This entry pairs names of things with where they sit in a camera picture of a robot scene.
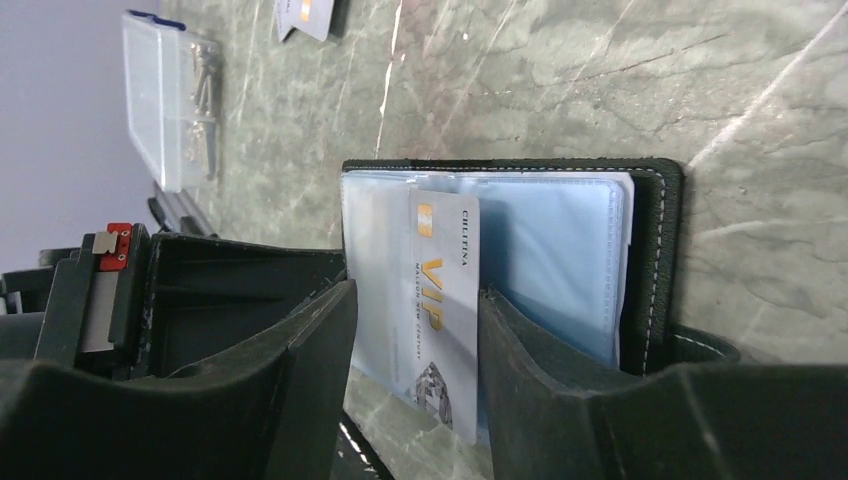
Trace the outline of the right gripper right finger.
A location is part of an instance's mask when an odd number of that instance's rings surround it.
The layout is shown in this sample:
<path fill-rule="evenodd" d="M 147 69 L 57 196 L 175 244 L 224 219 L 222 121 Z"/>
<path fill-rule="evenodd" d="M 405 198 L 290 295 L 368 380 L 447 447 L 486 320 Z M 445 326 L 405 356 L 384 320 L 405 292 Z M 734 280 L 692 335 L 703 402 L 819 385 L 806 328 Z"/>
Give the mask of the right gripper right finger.
<path fill-rule="evenodd" d="M 479 301 L 479 359 L 499 479 L 843 479 L 847 369 L 744 363 L 679 327 L 674 363 L 605 367 L 499 292 Z"/>

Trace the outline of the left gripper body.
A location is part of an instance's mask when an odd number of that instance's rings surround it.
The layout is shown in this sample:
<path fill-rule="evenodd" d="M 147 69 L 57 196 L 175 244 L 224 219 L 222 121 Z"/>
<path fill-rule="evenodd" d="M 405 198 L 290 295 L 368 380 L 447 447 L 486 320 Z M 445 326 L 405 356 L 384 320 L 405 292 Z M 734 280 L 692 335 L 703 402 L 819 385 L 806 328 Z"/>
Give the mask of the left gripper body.
<path fill-rule="evenodd" d="M 150 235 L 110 223 L 78 247 L 43 250 L 1 276 L 1 357 L 45 360 L 111 380 L 136 370 Z"/>

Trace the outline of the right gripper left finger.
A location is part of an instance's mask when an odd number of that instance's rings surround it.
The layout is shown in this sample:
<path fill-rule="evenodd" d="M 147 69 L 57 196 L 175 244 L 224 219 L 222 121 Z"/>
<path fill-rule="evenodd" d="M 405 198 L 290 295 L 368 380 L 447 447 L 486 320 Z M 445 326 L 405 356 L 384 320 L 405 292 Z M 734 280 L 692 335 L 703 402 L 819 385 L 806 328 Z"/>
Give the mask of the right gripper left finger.
<path fill-rule="evenodd" d="M 357 321 L 330 288 L 276 325 L 166 378 L 112 382 L 1 365 L 5 479 L 327 479 Z"/>

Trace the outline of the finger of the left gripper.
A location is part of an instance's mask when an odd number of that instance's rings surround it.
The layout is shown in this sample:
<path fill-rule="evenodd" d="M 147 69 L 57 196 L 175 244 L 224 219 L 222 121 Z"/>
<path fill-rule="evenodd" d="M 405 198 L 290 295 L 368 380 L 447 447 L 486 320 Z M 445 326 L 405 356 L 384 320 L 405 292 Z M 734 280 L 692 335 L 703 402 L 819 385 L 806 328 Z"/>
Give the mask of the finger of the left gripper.
<path fill-rule="evenodd" d="M 339 250 L 152 238 L 135 375 L 166 377 L 282 321 L 345 276 Z"/>

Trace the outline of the black leather card holder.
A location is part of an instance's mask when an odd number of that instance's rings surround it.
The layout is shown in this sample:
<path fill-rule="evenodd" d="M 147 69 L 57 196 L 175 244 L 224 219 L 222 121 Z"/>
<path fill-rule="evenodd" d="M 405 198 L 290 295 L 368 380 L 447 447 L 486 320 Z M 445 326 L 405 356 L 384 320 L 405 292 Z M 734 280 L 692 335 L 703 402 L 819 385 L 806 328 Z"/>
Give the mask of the black leather card holder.
<path fill-rule="evenodd" d="M 488 290 L 602 366 L 639 377 L 671 366 L 685 327 L 669 317 L 683 180 L 677 162 L 655 158 L 346 161 L 343 244 L 358 288 L 352 365 L 417 406 L 409 193 L 422 189 L 479 201 L 478 421 L 488 413 L 479 359 Z"/>

